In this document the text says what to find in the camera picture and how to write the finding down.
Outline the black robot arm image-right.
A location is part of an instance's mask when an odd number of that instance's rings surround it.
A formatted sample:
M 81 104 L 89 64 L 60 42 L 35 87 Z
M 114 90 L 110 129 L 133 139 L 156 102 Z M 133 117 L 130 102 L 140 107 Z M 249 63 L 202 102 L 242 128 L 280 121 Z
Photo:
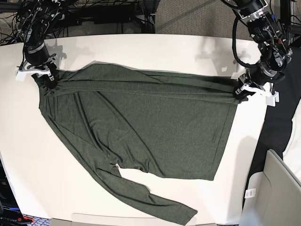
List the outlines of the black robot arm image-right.
M 272 96 L 277 102 L 274 85 L 284 79 L 293 51 L 269 12 L 268 3 L 265 0 L 224 0 L 223 4 L 236 15 L 232 28 L 232 52 L 236 62 L 246 69 L 238 79 L 235 98 L 243 99 L 259 93 Z M 260 59 L 255 64 L 245 63 L 238 57 L 236 37 L 239 22 L 247 27 L 260 51 Z

